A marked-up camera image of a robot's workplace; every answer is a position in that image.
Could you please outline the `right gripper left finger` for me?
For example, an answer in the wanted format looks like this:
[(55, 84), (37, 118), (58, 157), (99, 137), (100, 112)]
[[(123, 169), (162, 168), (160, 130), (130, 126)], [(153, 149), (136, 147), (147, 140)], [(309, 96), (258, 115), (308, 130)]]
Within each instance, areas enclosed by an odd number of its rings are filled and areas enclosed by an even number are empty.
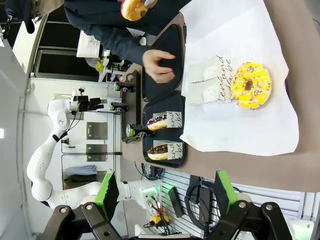
[(58, 205), (52, 213), (44, 232), (45, 240), (79, 240), (83, 234), (92, 233), (96, 240), (121, 240), (121, 235), (111, 224), (120, 195), (115, 174), (107, 177), (97, 200), (86, 200), (77, 208)]

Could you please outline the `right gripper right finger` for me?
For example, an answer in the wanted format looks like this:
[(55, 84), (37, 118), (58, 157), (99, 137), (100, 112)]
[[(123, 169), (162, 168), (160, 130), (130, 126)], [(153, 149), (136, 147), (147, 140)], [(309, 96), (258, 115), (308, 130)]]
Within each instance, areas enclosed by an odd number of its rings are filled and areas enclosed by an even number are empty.
[(248, 195), (238, 196), (226, 171), (216, 171), (214, 195), (220, 219), (209, 234), (211, 240), (235, 240), (240, 232), (250, 233), (255, 240), (293, 238), (279, 205), (256, 206)]

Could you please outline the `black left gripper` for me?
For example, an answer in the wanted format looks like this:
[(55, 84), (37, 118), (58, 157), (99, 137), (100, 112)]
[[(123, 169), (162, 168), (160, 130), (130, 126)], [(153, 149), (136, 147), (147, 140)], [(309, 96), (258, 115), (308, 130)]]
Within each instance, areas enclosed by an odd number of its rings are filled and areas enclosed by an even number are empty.
[(96, 111), (99, 109), (103, 109), (104, 105), (108, 102), (107, 99), (102, 99), (99, 97), (90, 98), (87, 95), (80, 95), (77, 97), (78, 101), (78, 112), (87, 112), (89, 111)]

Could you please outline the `person's right hand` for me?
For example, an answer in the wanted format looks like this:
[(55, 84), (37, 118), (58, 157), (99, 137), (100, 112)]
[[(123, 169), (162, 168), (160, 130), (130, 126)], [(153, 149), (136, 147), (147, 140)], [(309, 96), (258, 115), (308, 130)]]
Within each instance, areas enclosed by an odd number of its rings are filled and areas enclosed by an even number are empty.
[(145, 72), (158, 84), (165, 84), (174, 79), (175, 74), (172, 68), (159, 66), (162, 59), (173, 60), (176, 57), (169, 52), (162, 50), (147, 50), (142, 56)]

